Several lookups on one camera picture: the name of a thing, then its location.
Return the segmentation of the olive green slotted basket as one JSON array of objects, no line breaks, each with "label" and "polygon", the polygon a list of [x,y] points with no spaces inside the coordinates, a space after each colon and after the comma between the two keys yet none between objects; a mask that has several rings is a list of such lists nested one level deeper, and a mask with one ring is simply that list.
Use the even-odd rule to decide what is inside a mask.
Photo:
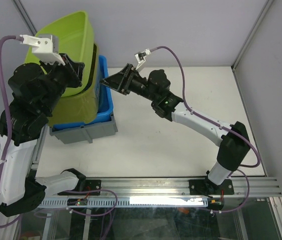
[{"label": "olive green slotted basket", "polygon": [[85,72],[82,77],[86,80],[83,89],[72,96],[63,96],[52,112],[52,117],[48,119],[48,126],[69,125],[76,123],[88,124],[95,120],[99,110],[100,97],[100,61],[99,47],[93,44],[92,51],[88,53],[92,57],[91,64],[85,64]]}]

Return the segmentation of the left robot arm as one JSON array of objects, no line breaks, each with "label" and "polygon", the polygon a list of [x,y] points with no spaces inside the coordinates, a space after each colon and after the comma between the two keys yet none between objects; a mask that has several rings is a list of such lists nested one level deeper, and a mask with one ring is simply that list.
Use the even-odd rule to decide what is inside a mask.
[{"label": "left robot arm", "polygon": [[83,62],[72,61],[65,53],[63,63],[25,63],[8,80],[13,101],[0,116],[0,212],[16,216],[36,209],[45,197],[72,191],[81,194],[86,177],[74,168],[50,177],[29,174],[34,148],[42,128],[66,88],[82,84]]}]

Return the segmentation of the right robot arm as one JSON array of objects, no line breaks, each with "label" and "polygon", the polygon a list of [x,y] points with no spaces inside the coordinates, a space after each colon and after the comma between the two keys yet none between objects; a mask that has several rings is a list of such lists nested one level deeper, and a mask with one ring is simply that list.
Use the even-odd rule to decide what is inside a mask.
[{"label": "right robot arm", "polygon": [[150,100],[152,109],[159,117],[196,131],[219,148],[216,163],[207,171],[201,186],[196,188],[202,195],[220,194],[226,178],[239,168],[251,149],[243,123],[237,121],[229,124],[190,111],[186,108],[185,100],[170,91],[171,82],[162,69],[153,70],[148,77],[142,77],[128,63],[119,72],[101,79],[100,83],[120,94],[133,92]]}]

